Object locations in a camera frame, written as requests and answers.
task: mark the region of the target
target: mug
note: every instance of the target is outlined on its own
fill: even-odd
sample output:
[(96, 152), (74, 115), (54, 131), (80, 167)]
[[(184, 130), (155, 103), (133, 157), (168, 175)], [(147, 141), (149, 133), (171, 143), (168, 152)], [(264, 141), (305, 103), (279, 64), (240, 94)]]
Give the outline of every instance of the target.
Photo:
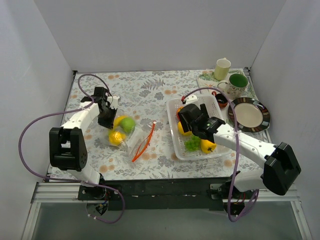
[(231, 62), (226, 58), (221, 58), (216, 61), (214, 69), (214, 78), (221, 81), (224, 80), (229, 72), (231, 67)]
[[(219, 87), (220, 84), (225, 84), (225, 87)], [(242, 74), (232, 74), (229, 81), (221, 81), (218, 83), (218, 88), (229, 95), (231, 98), (236, 99), (241, 96), (248, 85), (248, 79)]]

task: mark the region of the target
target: gray floor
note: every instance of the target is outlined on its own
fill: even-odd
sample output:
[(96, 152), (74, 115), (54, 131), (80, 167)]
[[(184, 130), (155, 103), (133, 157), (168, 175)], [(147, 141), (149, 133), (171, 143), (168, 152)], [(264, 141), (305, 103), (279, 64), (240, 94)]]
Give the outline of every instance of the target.
[[(257, 202), (232, 223), (203, 209), (127, 210), (116, 224), (88, 218), (85, 203), (42, 203), (34, 240), (298, 240), (302, 239), (290, 202)], [(106, 212), (115, 219), (119, 212)]]

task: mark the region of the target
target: mug handle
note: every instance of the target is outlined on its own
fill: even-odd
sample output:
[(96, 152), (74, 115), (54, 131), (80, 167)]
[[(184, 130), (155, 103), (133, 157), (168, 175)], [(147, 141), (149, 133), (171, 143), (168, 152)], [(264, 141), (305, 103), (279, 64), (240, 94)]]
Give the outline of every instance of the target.
[[(225, 87), (219, 87), (220, 84), (225, 84)], [(223, 91), (223, 92), (225, 93), (226, 87), (228, 86), (228, 84), (229, 84), (228, 81), (225, 81), (225, 80), (224, 80), (224, 81), (220, 81), (220, 82), (218, 83), (217, 88), (220, 89), (221, 91)]]

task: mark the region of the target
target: bell pepper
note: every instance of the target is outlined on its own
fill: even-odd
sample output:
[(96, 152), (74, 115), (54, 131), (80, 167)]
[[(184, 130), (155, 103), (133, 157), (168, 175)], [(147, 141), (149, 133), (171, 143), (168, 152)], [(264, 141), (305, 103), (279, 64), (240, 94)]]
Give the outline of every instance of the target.
[(201, 139), (200, 147), (202, 152), (205, 154), (210, 154), (216, 149), (217, 144), (210, 142), (209, 140)]

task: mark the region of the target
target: dinner plate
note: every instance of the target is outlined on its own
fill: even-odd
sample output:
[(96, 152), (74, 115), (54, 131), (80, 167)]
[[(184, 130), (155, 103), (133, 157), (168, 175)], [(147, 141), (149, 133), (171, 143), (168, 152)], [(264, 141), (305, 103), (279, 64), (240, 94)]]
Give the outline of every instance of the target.
[[(260, 132), (270, 126), (270, 113), (258, 100), (250, 97), (239, 97), (231, 103), (234, 107), (238, 128), (243, 132)], [(231, 106), (228, 116), (235, 123), (235, 116)]]

